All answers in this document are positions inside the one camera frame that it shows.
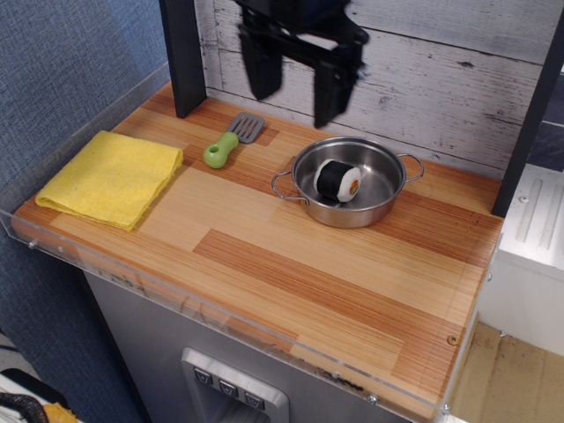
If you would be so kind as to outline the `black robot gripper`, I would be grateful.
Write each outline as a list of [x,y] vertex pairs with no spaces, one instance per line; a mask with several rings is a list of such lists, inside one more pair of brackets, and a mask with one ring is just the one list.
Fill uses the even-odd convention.
[[369,40],[346,14],[348,1],[239,1],[241,53],[252,94],[282,85],[282,58],[315,67],[314,126],[343,114],[363,67]]

